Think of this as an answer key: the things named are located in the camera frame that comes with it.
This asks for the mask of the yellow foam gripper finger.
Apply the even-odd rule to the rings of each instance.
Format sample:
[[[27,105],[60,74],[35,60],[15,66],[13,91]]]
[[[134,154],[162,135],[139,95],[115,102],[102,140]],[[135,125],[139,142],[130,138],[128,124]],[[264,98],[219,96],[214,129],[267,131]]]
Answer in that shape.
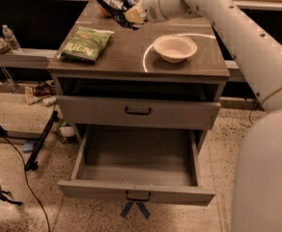
[[[137,4],[124,12],[125,18],[128,22],[135,24],[143,24],[146,21],[146,13],[140,4]]]

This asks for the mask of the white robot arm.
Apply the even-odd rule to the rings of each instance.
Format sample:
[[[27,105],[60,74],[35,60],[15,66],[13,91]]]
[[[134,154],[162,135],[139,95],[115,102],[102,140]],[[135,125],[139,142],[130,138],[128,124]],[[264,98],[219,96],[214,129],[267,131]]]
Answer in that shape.
[[[282,45],[232,0],[141,0],[128,21],[206,18],[267,113],[240,144],[231,232],[282,232]]]

